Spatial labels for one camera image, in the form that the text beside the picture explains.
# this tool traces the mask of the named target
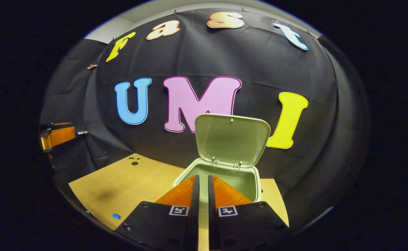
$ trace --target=open lid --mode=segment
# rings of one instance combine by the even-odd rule
[[[254,166],[271,133],[264,120],[211,113],[196,118],[195,130],[202,159],[237,167]]]

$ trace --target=light blue letter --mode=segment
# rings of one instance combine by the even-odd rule
[[[116,84],[119,117],[127,124],[141,124],[147,118],[148,97],[147,89],[151,84],[151,78],[139,78],[134,81],[134,87],[137,89],[137,112],[131,113],[128,110],[126,91],[129,88],[128,82]]]
[[[298,38],[300,38],[300,35],[298,35],[297,33],[293,32],[289,27],[283,25],[283,24],[276,24],[274,23],[273,25],[275,25],[276,27],[280,28],[283,32],[283,34],[285,34],[285,37],[291,42],[293,43],[295,46],[297,46],[298,48],[304,49],[305,51],[308,49],[308,47],[306,46],[306,44],[301,43],[299,41]]]

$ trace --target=letter m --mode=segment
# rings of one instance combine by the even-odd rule
[[[232,115],[235,93],[241,88],[241,81],[231,77],[216,77],[210,81],[202,97],[198,99],[186,77],[166,78],[168,89],[168,120],[164,124],[167,131],[180,133],[185,126],[180,115],[192,133],[195,133],[195,119],[202,113]]]

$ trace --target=yellow letter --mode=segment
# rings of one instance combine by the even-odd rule
[[[169,36],[178,32],[180,29],[177,27],[179,25],[178,20],[168,21],[159,24],[153,28],[153,31],[147,35],[147,40],[153,40],[159,38],[160,36]]]
[[[121,50],[123,48],[123,46],[125,46],[128,39],[134,37],[135,34],[136,34],[136,32],[132,32],[129,35],[126,35],[123,38],[117,40],[115,45],[114,45],[113,50],[111,51],[111,53],[109,55],[109,57],[106,59],[106,62],[108,62],[109,60],[117,57],[118,54],[119,54],[118,50]]]
[[[236,12],[216,12],[210,15],[207,26],[211,28],[231,28],[242,27],[244,22],[240,20],[243,16]]]
[[[308,100],[292,92],[280,93],[279,100],[283,105],[282,113],[277,128],[272,137],[267,140],[266,146],[287,149],[294,143],[292,135],[299,122],[300,114],[308,107]]]

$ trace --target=light wood tabletop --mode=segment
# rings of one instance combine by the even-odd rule
[[[109,166],[69,183],[83,206],[100,222],[116,230],[142,201],[155,202],[173,188],[184,168],[134,153]],[[266,201],[289,225],[286,208],[273,178],[261,178],[262,201]],[[121,219],[113,217],[118,214]],[[209,213],[199,211],[200,251],[209,250]]]

